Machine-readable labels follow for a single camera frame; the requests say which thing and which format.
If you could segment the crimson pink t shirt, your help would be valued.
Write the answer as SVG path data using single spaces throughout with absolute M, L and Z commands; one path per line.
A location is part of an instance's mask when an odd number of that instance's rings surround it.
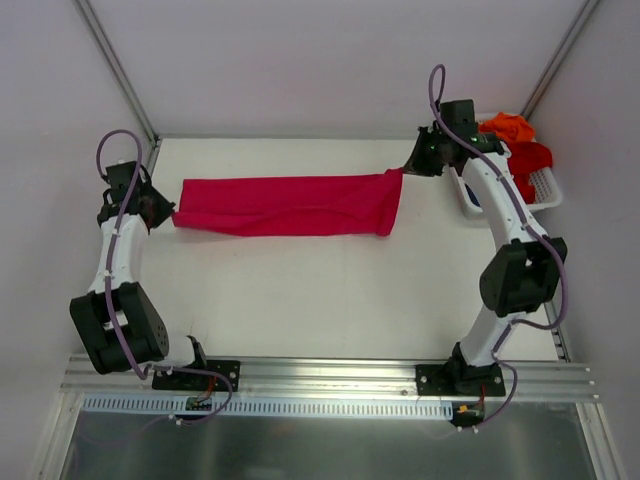
M 391 234 L 403 172 L 186 179 L 177 228 L 239 237 Z

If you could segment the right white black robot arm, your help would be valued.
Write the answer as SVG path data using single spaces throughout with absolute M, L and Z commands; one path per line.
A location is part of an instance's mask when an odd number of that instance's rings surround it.
M 536 221 L 508 168 L 505 144 L 482 133 L 471 100 L 431 103 L 433 124 L 422 127 L 404 166 L 417 176 L 453 169 L 475 195 L 496 253 L 479 279 L 481 310 L 469 333 L 441 365 L 419 365 L 421 396 L 501 397 L 505 393 L 498 354 L 515 328 L 549 302 L 564 268 L 567 245 Z

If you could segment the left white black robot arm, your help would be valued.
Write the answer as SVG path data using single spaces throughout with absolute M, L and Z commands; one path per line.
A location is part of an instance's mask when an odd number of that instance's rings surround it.
M 169 333 L 140 283 L 144 245 L 175 204 L 134 161 L 108 167 L 106 182 L 97 216 L 102 233 L 97 272 L 88 292 L 70 302 L 81 342 L 102 375 L 159 365 L 174 369 L 185 389 L 197 390 L 209 377 L 200 342 Z

